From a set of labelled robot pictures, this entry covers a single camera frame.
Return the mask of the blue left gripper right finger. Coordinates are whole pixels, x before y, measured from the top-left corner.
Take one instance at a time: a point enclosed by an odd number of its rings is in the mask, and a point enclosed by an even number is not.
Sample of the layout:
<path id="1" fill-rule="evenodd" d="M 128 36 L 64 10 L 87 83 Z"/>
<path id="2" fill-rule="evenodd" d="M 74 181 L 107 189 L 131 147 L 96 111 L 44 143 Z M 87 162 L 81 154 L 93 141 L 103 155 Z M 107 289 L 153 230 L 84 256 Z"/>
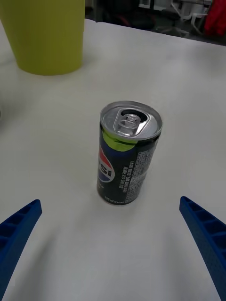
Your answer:
<path id="1" fill-rule="evenodd" d="M 217 293 L 226 300 L 226 225 L 189 198 L 179 210 L 196 242 Z"/>

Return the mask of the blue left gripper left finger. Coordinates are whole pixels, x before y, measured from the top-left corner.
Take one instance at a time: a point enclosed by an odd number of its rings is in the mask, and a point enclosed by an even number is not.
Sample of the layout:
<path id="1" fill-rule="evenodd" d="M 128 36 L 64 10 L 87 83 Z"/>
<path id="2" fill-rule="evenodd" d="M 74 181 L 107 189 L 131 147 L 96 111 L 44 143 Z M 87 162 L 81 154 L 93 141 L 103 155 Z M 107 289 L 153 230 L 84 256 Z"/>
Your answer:
<path id="1" fill-rule="evenodd" d="M 41 214 L 41 203 L 36 199 L 0 224 L 0 296 L 5 294 L 27 240 Z"/>

